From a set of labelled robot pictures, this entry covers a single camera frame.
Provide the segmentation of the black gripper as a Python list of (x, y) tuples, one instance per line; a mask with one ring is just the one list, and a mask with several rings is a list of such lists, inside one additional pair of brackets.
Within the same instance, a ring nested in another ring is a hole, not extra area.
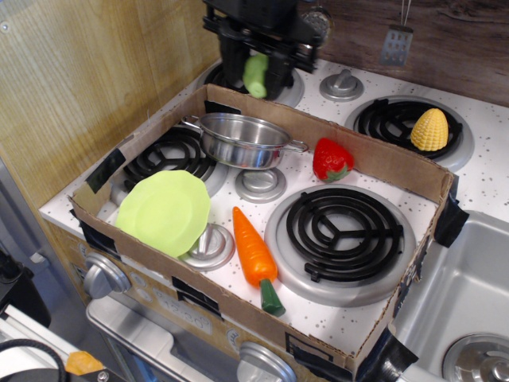
[(204, 28), (220, 41), (223, 77), (243, 86), (250, 51), (268, 56), (266, 99), (293, 86), (293, 68), (314, 70), (321, 38), (297, 12), (296, 1), (206, 1)]

